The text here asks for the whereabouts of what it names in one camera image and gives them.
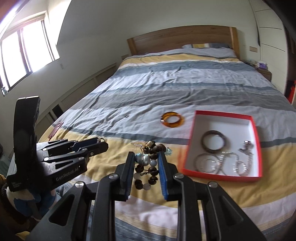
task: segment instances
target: nightstand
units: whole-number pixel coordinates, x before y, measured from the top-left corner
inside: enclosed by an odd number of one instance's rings
[[[271,72],[266,69],[256,69],[260,74],[262,74],[268,81],[271,81]]]

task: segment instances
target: bed sheet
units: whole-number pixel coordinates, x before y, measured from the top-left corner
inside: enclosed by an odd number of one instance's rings
[[[253,116],[263,177],[254,183],[219,184],[272,240],[296,208],[296,110],[253,67],[236,58],[200,55],[196,49],[129,57],[109,80],[67,110],[40,141],[48,141],[58,122],[63,125],[52,140],[104,137],[109,150],[90,158],[88,171],[72,181],[89,183],[114,172],[129,151],[140,152],[142,141],[154,140],[171,148],[167,160],[178,165],[195,110]],[[167,111],[184,116],[184,124],[162,125],[160,117]],[[176,239],[177,202],[163,200],[159,182],[149,191],[133,186],[128,201],[116,202],[115,209],[118,240]]]

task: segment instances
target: person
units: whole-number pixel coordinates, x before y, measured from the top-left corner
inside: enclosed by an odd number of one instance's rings
[[[41,193],[35,190],[21,190],[11,192],[6,178],[0,174],[0,233],[14,240],[25,240],[29,232],[38,223],[38,219],[32,218],[33,211],[28,202],[34,201],[38,206],[41,216],[44,216],[57,202],[56,190]]]

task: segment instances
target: red box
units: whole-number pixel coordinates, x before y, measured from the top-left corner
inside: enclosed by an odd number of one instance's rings
[[[218,174],[204,173],[196,171],[194,168],[194,159],[206,151],[203,150],[200,142],[201,136],[209,130],[217,130],[227,138],[227,145],[223,151],[235,152],[239,155],[240,161],[247,164],[247,155],[241,153],[238,149],[243,148],[243,142],[249,140],[252,142],[253,153],[252,166],[247,176],[239,176],[233,171],[235,155],[226,156],[224,159],[223,171]],[[262,177],[262,158],[260,141],[256,125],[252,116],[197,110],[192,125],[189,145],[186,151],[186,157],[181,163],[181,172],[188,176],[200,177],[210,180],[235,181],[235,182],[252,182]]]

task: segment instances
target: blue glove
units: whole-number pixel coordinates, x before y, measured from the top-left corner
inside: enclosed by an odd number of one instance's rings
[[[39,213],[43,217],[57,202],[56,191],[44,191],[37,193],[34,190],[24,189],[17,192],[11,192],[9,187],[6,190],[7,198],[10,204],[21,214],[26,217],[33,215],[32,209],[29,207],[28,202],[39,203]]]

